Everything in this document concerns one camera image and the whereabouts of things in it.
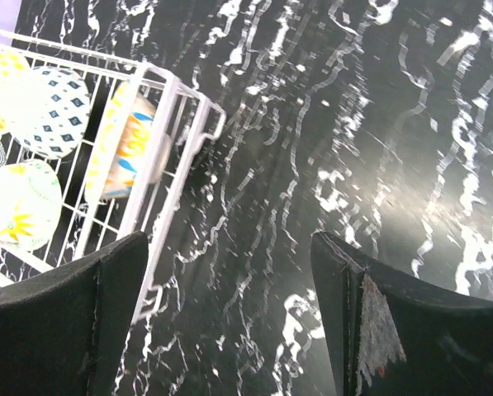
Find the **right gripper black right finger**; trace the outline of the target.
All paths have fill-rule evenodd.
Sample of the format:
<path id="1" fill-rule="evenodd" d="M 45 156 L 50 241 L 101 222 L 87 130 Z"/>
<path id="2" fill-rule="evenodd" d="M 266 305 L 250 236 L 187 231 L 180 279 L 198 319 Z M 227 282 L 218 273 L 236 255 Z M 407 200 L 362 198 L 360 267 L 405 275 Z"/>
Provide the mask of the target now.
<path id="1" fill-rule="evenodd" d="M 328 232 L 312 236 L 310 264 L 337 395 L 493 395 L 493 301 Z"/>

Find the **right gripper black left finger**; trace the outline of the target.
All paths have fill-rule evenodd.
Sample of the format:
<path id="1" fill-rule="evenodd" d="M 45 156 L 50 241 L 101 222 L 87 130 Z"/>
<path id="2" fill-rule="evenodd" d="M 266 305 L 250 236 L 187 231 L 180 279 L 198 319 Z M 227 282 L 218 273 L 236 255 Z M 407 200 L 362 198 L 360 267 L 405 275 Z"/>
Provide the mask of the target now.
<path id="1" fill-rule="evenodd" d="M 148 261 L 135 232 L 0 288 L 0 395 L 109 395 Z"/>

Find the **orange flower bowl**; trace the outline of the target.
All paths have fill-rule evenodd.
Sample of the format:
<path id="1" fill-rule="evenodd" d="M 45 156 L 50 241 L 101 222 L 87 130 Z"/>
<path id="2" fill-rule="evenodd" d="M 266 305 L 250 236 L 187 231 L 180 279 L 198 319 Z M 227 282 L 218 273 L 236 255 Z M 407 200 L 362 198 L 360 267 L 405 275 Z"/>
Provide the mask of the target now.
<path id="1" fill-rule="evenodd" d="M 39 159 L 0 167 L 0 242 L 31 252 L 59 224 L 63 197 L 54 169 Z"/>

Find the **orange blue floral bowl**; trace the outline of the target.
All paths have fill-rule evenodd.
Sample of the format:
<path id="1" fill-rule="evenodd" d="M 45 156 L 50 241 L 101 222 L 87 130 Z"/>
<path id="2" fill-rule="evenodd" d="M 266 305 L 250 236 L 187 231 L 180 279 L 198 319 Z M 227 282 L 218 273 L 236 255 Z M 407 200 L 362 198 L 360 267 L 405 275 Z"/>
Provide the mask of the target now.
<path id="1" fill-rule="evenodd" d="M 99 184 L 100 166 L 107 163 L 107 144 L 112 140 L 114 129 L 121 120 L 121 104 L 127 96 L 128 88 L 127 80 L 121 82 L 107 103 L 106 124 L 97 132 L 97 147 L 92 150 L 91 169 L 85 176 L 84 199 L 88 203 L 92 201 L 92 191 Z M 103 200 L 126 198 L 131 193 L 138 171 L 147 165 L 144 153 L 155 112 L 156 107 L 138 93 L 107 175 L 101 194 Z"/>

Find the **blue patterned bowl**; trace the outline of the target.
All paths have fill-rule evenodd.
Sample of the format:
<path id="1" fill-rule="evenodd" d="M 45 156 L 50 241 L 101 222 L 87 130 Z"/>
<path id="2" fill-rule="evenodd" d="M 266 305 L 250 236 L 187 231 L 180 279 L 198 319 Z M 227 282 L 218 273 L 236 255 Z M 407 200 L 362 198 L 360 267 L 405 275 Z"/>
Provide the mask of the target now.
<path id="1" fill-rule="evenodd" d="M 56 160 L 71 154 L 88 126 L 91 94 L 71 68 L 35 66 L 22 87 L 10 133 L 29 151 Z"/>

